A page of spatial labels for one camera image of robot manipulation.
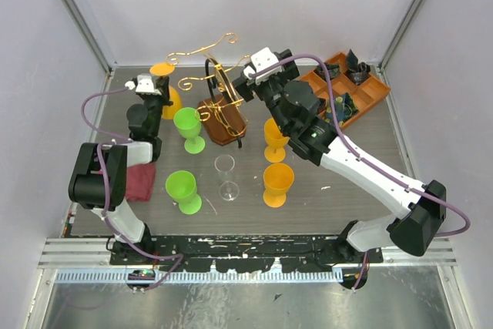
red cloth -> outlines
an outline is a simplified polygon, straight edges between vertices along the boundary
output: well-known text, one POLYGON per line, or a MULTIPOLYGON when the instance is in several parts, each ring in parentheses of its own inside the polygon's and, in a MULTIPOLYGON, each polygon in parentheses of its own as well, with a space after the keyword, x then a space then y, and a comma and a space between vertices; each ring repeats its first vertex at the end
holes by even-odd
POLYGON ((153 194, 156 166, 154 163, 136 165, 126 169, 125 198, 131 201, 147 202, 153 194))

table surface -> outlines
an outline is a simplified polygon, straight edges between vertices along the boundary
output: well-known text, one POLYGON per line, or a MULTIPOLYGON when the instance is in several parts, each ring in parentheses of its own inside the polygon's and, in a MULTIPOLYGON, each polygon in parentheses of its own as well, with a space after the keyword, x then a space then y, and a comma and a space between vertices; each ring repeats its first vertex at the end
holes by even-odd
MULTIPOLYGON (((119 68, 110 89, 123 84, 148 69, 119 68)), ((171 86, 184 76, 203 76, 198 67, 178 68, 170 76, 171 86)), ((196 107, 208 97, 205 82, 196 82, 188 92, 179 90, 183 106, 196 107)), ((100 127, 116 133, 127 134, 126 110, 140 102, 132 92, 109 96, 102 114, 100 127)), ((286 203, 277 209, 263 202, 263 171, 270 165, 264 158, 266 143, 263 124, 270 117, 263 102, 255 99, 241 106, 248 118, 243 148, 236 143, 218 146, 212 143, 203 128, 201 136, 206 148, 200 154, 188 154, 183 148, 184 139, 173 121, 161 122, 159 137, 163 141, 161 157, 156 162, 156 182, 153 196, 146 203, 130 203, 138 218, 143 220, 153 234, 201 233, 340 233, 352 220, 370 220, 389 214, 388 210, 364 190, 331 171, 314 166, 293 154, 287 146, 284 162, 294 170, 295 180, 286 203), (219 185, 214 160, 220 154, 230 154, 236 161, 234 175, 240 195, 231 202, 219 196, 219 185), (181 213, 165 190, 167 176, 177 170, 188 170, 197 180, 199 195, 203 198, 201 210, 191 216, 181 213)), ((388 107, 385 102, 345 130, 345 133, 362 149, 377 157, 397 171, 404 172, 404 164, 388 107)), ((98 135, 97 141, 109 137, 98 135)), ((72 235, 107 235, 106 226, 92 213, 77 209, 72 235)))

cable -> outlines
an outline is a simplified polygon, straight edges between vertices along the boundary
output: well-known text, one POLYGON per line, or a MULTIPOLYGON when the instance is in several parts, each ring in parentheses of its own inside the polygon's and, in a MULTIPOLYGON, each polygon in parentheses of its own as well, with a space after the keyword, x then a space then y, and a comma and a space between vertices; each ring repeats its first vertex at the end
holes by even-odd
MULTIPOLYGON (((330 81, 329 72, 327 71, 327 67, 325 66, 324 61, 322 61, 320 58, 318 58, 315 55, 311 55, 311 54, 293 55, 291 57, 282 59, 282 60, 280 60, 277 63, 274 63, 273 65, 267 67, 266 69, 263 69, 262 71, 253 73, 249 77, 251 79, 254 79, 257 76, 263 75, 264 73, 269 72, 269 71, 271 71, 273 69, 276 69, 277 67, 280 67, 282 65, 285 65, 285 64, 287 64, 289 62, 293 62, 293 61, 295 61, 297 59, 305 59, 305 58, 313 59, 314 61, 316 61, 320 65, 320 67, 322 68, 322 70, 324 71, 325 81, 327 82, 327 85, 329 87, 330 108, 332 109, 332 112, 336 112, 335 105, 334 105, 334 93, 332 92, 332 82, 330 81)), ((353 153, 354 156, 356 156, 356 158, 358 158, 361 162, 365 163, 371 169, 377 171, 379 174, 387 177, 389 180, 392 180, 398 186, 401 186, 404 189, 406 189, 406 190, 408 190, 408 191, 410 191, 410 192, 412 192, 414 194, 417 194, 417 195, 422 196, 422 197, 424 197, 424 198, 426 198, 428 200, 431 200, 432 202, 436 202, 436 203, 440 204, 441 206, 444 206, 444 207, 448 208, 449 210, 454 211, 457 215, 459 215, 460 217, 462 217, 462 219, 464 219, 465 225, 462 228, 457 229, 457 230, 452 230, 452 231, 437 233, 437 235, 436 235, 437 237, 450 237, 452 235, 457 235, 457 234, 460 234, 460 233, 464 233, 465 231, 467 231, 469 229, 469 227, 471 227, 471 221, 469 220, 469 217, 462 210, 458 209, 453 204, 451 204, 449 202, 446 202, 444 200, 441 200, 441 199, 437 198, 436 196, 432 196, 431 194, 425 193, 422 190, 418 190, 418 189, 415 189, 415 188, 410 188, 409 185, 406 184, 404 181, 401 181, 401 180, 397 179, 396 177, 393 177, 391 174, 387 173, 385 170, 383 170, 380 167, 378 167, 377 165, 373 164, 368 159, 366 159, 364 157, 361 157, 361 155, 359 154, 359 152, 356 151, 351 146, 351 144, 349 144, 347 142, 346 136, 342 133, 342 130, 339 127, 339 122, 337 121, 336 115, 333 114, 332 116, 333 116, 333 119, 334 119, 334 128, 337 131, 337 135, 340 137, 340 139, 342 140, 343 144, 347 147, 347 149, 351 153, 353 153)))
POLYGON ((358 285, 360 285, 361 279, 363 278, 364 270, 366 269, 367 266, 367 261, 368 261, 368 252, 365 252, 363 255, 363 262, 361 263, 360 275, 357 277, 356 283, 354 283, 354 286, 352 288, 354 293, 356 293, 356 288, 358 285))
POLYGON ((96 153, 98 156, 99 165, 101 166, 102 181, 104 182, 104 187, 105 187, 105 205, 102 209, 101 216, 102 216, 102 219, 104 220, 106 226, 111 230, 112 233, 115 234, 115 237, 119 237, 119 238, 123 239, 125 241, 125 243, 127 243, 135 252, 143 255, 144 257, 150 258, 152 260, 161 260, 161 261, 177 259, 175 264, 171 266, 171 268, 166 272, 166 274, 164 274, 164 276, 161 279, 159 279, 154 284, 151 284, 148 287, 144 288, 144 291, 154 289, 154 288, 158 287, 179 266, 179 264, 182 262, 183 255, 181 253, 178 253, 178 254, 172 254, 170 256, 156 256, 156 255, 144 252, 143 250, 138 248, 130 239, 128 239, 123 234, 121 234, 111 224, 111 221, 109 221, 109 219, 107 217, 108 216, 108 209, 109 209, 109 199, 110 199, 109 178, 108 178, 108 171, 106 169, 105 160, 104 160, 104 157, 102 155, 102 143, 98 144, 98 146, 96 147, 96 153))
POLYGON ((121 88, 121 89, 117 89, 117 90, 110 90, 108 92, 97 92, 96 94, 92 94, 91 96, 88 96, 84 102, 82 103, 81 107, 80 107, 80 114, 82 116, 82 119, 84 120, 84 122, 87 124, 87 126, 89 126, 91 129, 97 131, 98 133, 102 133, 102 134, 106 134, 106 135, 110 135, 110 136, 114 136, 116 138, 119 138, 119 139, 124 139, 124 140, 127 140, 127 141, 132 141, 128 136, 123 136, 123 135, 120 135, 120 134, 116 134, 116 133, 111 133, 110 131, 105 131, 105 130, 102 130, 100 129, 99 127, 93 125, 86 117, 86 105, 87 103, 98 97, 98 96, 109 96, 111 94, 116 94, 118 92, 125 92, 129 90, 128 88, 121 88))

metal floor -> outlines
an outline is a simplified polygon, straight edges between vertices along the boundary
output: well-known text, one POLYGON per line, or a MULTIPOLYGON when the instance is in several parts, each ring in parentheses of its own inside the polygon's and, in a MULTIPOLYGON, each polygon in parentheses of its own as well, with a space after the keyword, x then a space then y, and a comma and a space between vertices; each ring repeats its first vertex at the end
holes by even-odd
POLYGON ((374 267, 353 294, 338 283, 56 284, 45 329, 442 329, 454 327, 436 267, 374 267), (80 310, 70 305, 94 307, 80 310))
MULTIPOLYGON (((126 81, 145 71, 117 69, 110 89, 123 87, 126 81)), ((171 85, 176 87, 177 81, 184 76, 203 76, 203 69, 178 68, 171 75, 171 85)), ((179 90, 179 94, 183 106, 193 107, 208 96, 205 82, 196 82, 189 92, 179 90)), ((106 100, 100 127, 128 133, 126 110, 139 101, 139 97, 131 92, 110 96, 106 100)), ((263 124, 270 114, 259 99, 244 103, 241 111, 249 120, 242 149, 238 149, 235 143, 224 147, 211 143, 203 129, 201 135, 206 139, 206 148, 195 156, 183 149, 184 139, 173 122, 162 121, 159 136, 163 140, 163 149, 156 163, 153 197, 148 203, 131 203, 137 217, 149 225, 153 234, 339 233, 352 220, 369 220, 389 214, 376 199, 349 180, 301 160, 289 147, 284 162, 293 167, 295 181, 287 202, 278 209, 266 206, 262 200, 262 179, 269 163, 263 156, 266 146, 263 124), (235 174, 240 196, 233 202, 221 200, 218 194, 219 183, 213 162, 222 153, 231 154, 236 160, 235 174), (164 189, 167 176, 176 170, 189 170, 197 178, 203 205, 195 215, 182 214, 164 189)), ((405 171, 386 102, 353 124, 346 134, 363 150, 397 171, 405 171)), ((97 137, 97 141, 108 139, 106 136, 97 137)), ((72 235, 107 234, 106 226, 95 215, 78 208, 72 235)))

orange compartment tray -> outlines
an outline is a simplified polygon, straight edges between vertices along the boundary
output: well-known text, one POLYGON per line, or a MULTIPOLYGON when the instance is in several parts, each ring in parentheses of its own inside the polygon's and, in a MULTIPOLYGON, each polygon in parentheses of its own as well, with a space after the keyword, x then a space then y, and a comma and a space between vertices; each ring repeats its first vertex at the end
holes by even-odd
MULTIPOLYGON (((346 55, 344 53, 338 53, 332 58, 326 61, 331 64, 338 64, 340 68, 340 75, 335 79, 332 79, 332 91, 334 98, 341 96, 346 92, 349 92, 351 98, 353 98, 354 104, 359 110, 359 113, 351 117, 342 125, 342 129, 347 128, 349 125, 358 121, 366 112, 375 107, 379 102, 387 97, 391 88, 383 84, 382 81, 370 74, 361 85, 357 86, 345 75, 347 71, 346 67, 346 55)), ((319 98, 329 100, 329 89, 325 80, 315 73, 315 70, 308 72, 306 75, 301 76, 301 81, 306 81, 310 84, 315 95, 319 98)))

